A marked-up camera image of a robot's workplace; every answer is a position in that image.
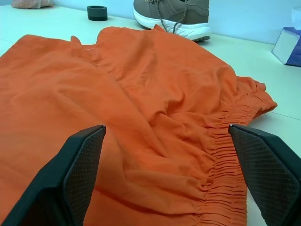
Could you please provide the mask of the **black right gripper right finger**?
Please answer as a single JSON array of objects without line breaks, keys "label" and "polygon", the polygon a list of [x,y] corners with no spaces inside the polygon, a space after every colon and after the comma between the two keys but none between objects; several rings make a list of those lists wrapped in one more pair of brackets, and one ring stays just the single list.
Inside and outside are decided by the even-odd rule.
[{"label": "black right gripper right finger", "polygon": [[301,224],[301,159],[278,136],[231,124],[246,185],[269,226]]}]

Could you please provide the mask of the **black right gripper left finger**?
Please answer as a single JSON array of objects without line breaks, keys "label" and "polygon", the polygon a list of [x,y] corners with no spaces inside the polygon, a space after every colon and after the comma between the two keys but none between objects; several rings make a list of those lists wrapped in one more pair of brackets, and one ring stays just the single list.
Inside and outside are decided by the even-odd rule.
[{"label": "black right gripper left finger", "polygon": [[81,226],[90,205],[104,125],[70,136],[4,219],[4,226]]}]

